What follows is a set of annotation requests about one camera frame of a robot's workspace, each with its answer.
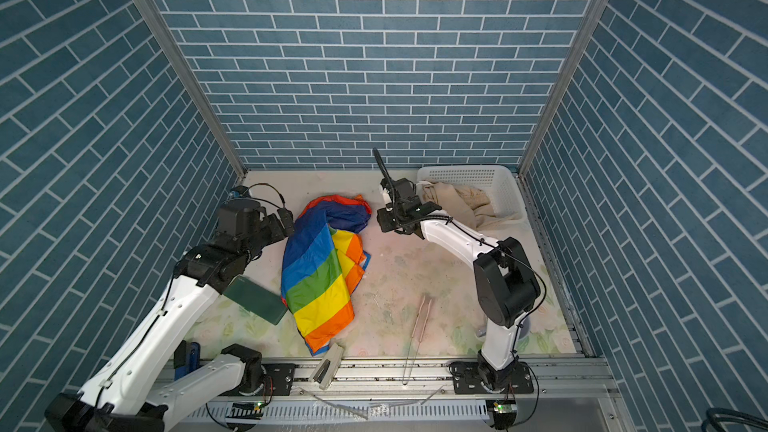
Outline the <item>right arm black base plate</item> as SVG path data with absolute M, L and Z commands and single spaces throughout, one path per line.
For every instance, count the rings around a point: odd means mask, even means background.
M 519 361 L 501 371 L 485 362 L 455 361 L 449 364 L 448 371 L 457 395 L 531 394 L 535 389 L 532 374 Z

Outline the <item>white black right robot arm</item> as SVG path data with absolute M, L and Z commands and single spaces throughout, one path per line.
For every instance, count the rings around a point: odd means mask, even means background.
M 546 285 L 513 237 L 493 239 L 447 215 L 433 202 L 418 197 L 408 179 L 395 180 L 377 149 L 373 157 L 383 175 L 384 206 L 377 210 L 382 232 L 415 235 L 463 260 L 474 274 L 476 295 L 488 325 L 479 353 L 479 369 L 500 376 L 518 361 L 521 324 L 536 310 Z

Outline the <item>rainbow striped shorts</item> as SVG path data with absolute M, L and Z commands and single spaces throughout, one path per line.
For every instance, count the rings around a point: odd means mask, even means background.
M 352 294 L 370 261 L 360 233 L 371 215 L 360 195 L 326 195 L 309 202 L 295 221 L 280 292 L 311 355 L 327 351 L 355 319 Z

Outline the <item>beige shorts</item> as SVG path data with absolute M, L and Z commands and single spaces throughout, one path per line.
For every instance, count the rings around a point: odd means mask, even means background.
M 419 181 L 417 189 L 422 202 L 433 202 L 447 215 L 474 230 L 481 231 L 504 221 L 523 218 L 520 211 L 501 215 L 485 191 L 470 185 Z

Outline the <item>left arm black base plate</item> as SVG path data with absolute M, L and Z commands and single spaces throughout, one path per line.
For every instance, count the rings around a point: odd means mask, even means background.
M 296 365 L 293 363 L 259 363 L 247 365 L 236 394 L 261 396 L 265 399 L 289 396 L 293 387 Z

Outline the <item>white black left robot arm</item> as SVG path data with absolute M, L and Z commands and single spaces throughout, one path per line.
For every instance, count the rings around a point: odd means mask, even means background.
M 252 197 L 226 201 L 213 238 L 176 263 L 164 295 L 115 355 L 74 394 L 58 394 L 45 410 L 56 431 L 169 431 L 223 393 L 270 393 L 260 352 L 239 344 L 166 386 L 155 384 L 199 317 L 263 249 L 294 232 L 286 207 L 268 213 Z

